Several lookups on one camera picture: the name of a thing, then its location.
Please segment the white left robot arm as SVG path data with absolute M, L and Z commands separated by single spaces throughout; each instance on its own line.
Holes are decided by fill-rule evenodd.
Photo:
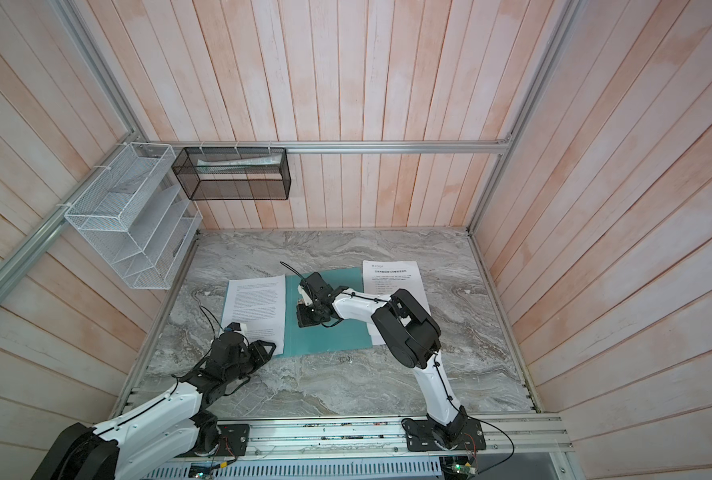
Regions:
M 33 478 L 141 479 L 181 454 L 215 456 L 222 433 L 209 408 L 231 384 L 245 385 L 275 350 L 273 342 L 251 342 L 234 327 L 225 330 L 164 393 L 105 422 L 63 430 Z

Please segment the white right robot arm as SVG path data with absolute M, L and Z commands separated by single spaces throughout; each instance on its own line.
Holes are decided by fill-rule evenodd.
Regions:
M 442 449 L 457 447 L 468 415 L 445 372 L 441 328 L 408 290 L 378 296 L 335 288 L 314 272 L 300 280 L 298 291 L 297 315 L 306 326 L 331 328 L 345 320 L 374 324 L 394 358 L 413 371 L 425 399 L 427 418 L 403 420 L 406 434 Z

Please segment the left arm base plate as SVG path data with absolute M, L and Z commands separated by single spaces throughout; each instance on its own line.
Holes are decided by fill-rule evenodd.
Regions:
M 247 423 L 219 424 L 218 449 L 216 457 L 229 459 L 246 455 L 251 426 Z

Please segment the printed paper sheet with title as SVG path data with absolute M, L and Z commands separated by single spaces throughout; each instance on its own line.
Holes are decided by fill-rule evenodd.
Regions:
M 368 261 L 362 264 L 364 292 L 389 296 L 398 289 L 408 290 L 430 312 L 430 306 L 416 261 Z

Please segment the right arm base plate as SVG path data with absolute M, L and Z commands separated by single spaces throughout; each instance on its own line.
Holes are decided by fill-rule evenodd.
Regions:
M 456 450 L 473 452 L 487 448 L 481 424 L 473 419 L 467 419 L 464 423 L 448 428 L 430 418 L 420 420 L 404 418 L 401 426 L 410 452 Z

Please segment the printed paper sheet dense text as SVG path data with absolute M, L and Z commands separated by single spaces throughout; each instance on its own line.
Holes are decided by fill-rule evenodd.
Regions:
M 286 277 L 232 280 L 228 283 L 221 326 L 241 324 L 250 341 L 276 345 L 274 356 L 284 353 L 286 326 Z

